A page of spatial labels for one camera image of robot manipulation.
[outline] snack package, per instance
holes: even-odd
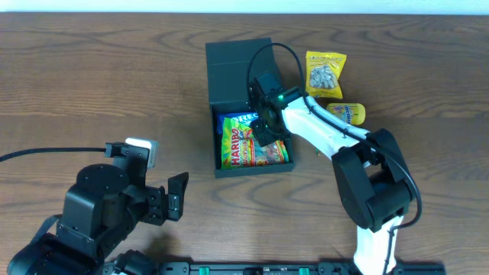
[[[282,141],[260,147],[251,128],[234,119],[225,118],[222,129],[221,169],[259,167],[289,161]]]
[[[346,55],[341,53],[306,54],[306,92],[312,97],[343,99],[338,78],[345,65]]]
[[[258,118],[258,114],[256,112],[239,112],[239,113],[219,114],[218,118],[219,120],[217,125],[217,133],[222,134],[222,126],[224,124],[225,118],[231,118],[241,124],[249,126],[253,120]]]
[[[360,103],[329,103],[326,110],[351,125],[360,125],[365,120],[365,107]]]

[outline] plastic bag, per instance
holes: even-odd
[[[237,122],[249,126],[253,120],[258,119],[258,114],[256,112],[239,112],[239,113],[228,113],[228,114],[218,114],[219,123],[217,125],[217,133],[222,134],[222,126],[224,125],[225,118],[232,118]]]
[[[251,128],[225,118],[222,128],[221,169],[259,167],[287,163],[289,156],[282,141],[260,147]]]
[[[329,103],[326,110],[351,125],[365,121],[365,107],[360,103]]]
[[[341,53],[306,54],[306,92],[313,97],[343,99],[338,78],[345,65],[346,55]]]

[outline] black wire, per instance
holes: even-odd
[[[322,116],[322,114],[318,113],[314,107],[312,107],[308,101],[307,101],[307,92],[306,92],[306,81],[304,81],[304,74],[303,74],[303,68],[300,64],[300,60],[299,60],[299,57],[297,56],[297,54],[290,48],[288,47],[287,45],[285,44],[282,44],[282,43],[270,43],[270,44],[266,44],[264,45],[262,48],[260,48],[254,55],[253,57],[251,58],[250,60],[250,63],[248,64],[248,71],[246,72],[246,89],[248,91],[250,91],[250,83],[249,83],[249,79],[250,79],[250,71],[251,71],[251,65],[253,64],[253,61],[255,59],[255,57],[264,49],[264,48],[267,48],[267,47],[272,47],[272,46],[280,46],[280,47],[283,47],[285,48],[286,50],[288,50],[292,56],[294,57],[294,59],[296,60],[297,62],[297,67],[299,69],[299,75],[300,75],[300,82],[301,82],[301,85],[302,85],[302,93],[303,93],[303,100],[304,100],[304,104],[306,105],[306,107],[309,109],[309,111],[311,113],[313,113],[316,117],[318,117],[319,119],[321,119],[323,122],[325,122],[327,125],[330,125],[332,126],[334,129],[340,131],[341,133],[343,133],[344,135],[347,135],[349,136],[350,138],[353,138],[355,139],[356,141],[358,141],[359,143],[363,143],[367,146],[369,146],[371,149],[375,150],[378,154],[380,155],[383,155],[385,158],[389,159],[390,161],[392,161],[397,167],[399,167],[399,169],[403,172],[403,174],[406,176],[406,179],[407,179],[407,182],[408,184],[411,186],[413,192],[414,192],[414,196],[416,197],[416,204],[417,204],[417,210],[416,210],[416,215],[414,216],[414,218],[407,222],[407,223],[404,223],[402,225],[396,225],[396,226],[393,226],[390,228],[389,230],[389,244],[388,244],[388,247],[387,247],[387,259],[386,259],[386,264],[384,265],[384,272],[383,274],[386,273],[387,271],[387,266],[389,265],[389,259],[390,259],[390,253],[391,253],[391,250],[392,250],[392,242],[393,242],[393,237],[394,237],[394,231],[395,230],[398,230],[398,229],[401,229],[401,228],[407,228],[407,227],[410,227],[414,224],[416,224],[419,219],[421,218],[421,214],[422,214],[422,209],[423,209],[423,203],[421,201],[421,193],[419,192],[419,189],[418,189],[418,186],[416,185],[416,183],[414,182],[413,178],[411,177],[411,175],[400,165],[400,163],[395,159],[395,157],[393,157],[393,155],[386,149],[384,148],[381,148],[381,147],[378,147],[377,145],[371,143],[370,141],[366,141],[365,139],[361,138],[361,137],[358,137],[354,134],[351,134],[348,132],[348,129],[347,128],[342,128],[336,124],[334,124],[333,122],[329,121],[327,118],[324,118]]]
[[[27,154],[37,154],[37,153],[66,153],[66,152],[105,152],[105,148],[94,148],[94,147],[55,147],[55,148],[34,148],[27,150],[20,150],[14,153],[6,154],[0,157],[0,162],[10,160],[14,157],[20,157]]]

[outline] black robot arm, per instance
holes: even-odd
[[[180,219],[188,173],[169,178],[166,194],[162,186],[145,185],[148,161],[154,157],[150,148],[127,143],[105,147],[114,163],[80,170],[66,193],[56,234],[34,238],[12,259],[8,274],[104,274],[104,259],[138,222],[162,225]]]

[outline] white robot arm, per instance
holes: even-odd
[[[312,97],[308,96],[307,100],[309,101],[309,105],[323,115],[324,118],[330,120],[330,122],[341,128],[348,129],[349,133],[364,139],[366,138],[367,130],[356,128],[336,118],[336,116],[319,106]],[[338,153],[340,148],[352,147],[358,143],[355,139],[346,136],[331,125],[326,124],[310,112],[303,98],[291,102],[282,111],[282,117],[287,130],[306,139],[329,159],[332,158],[332,155]],[[399,225],[402,220],[403,216],[396,216],[383,224],[382,228],[375,233],[369,228],[363,229],[357,226],[357,251],[355,252],[354,262],[364,275],[382,274],[389,246],[389,230],[393,225]],[[394,236],[387,272],[390,272],[396,266],[393,253],[395,238]]]
[[[364,275],[389,273],[396,266],[396,229],[417,190],[407,184],[410,175],[399,147],[388,131],[371,134],[351,126],[301,92],[297,87],[284,90],[269,72],[254,78],[248,90],[259,117],[251,123],[254,136],[264,146],[297,134],[332,161],[342,204],[358,226],[355,265]],[[378,164],[379,173],[368,176],[364,171]]]

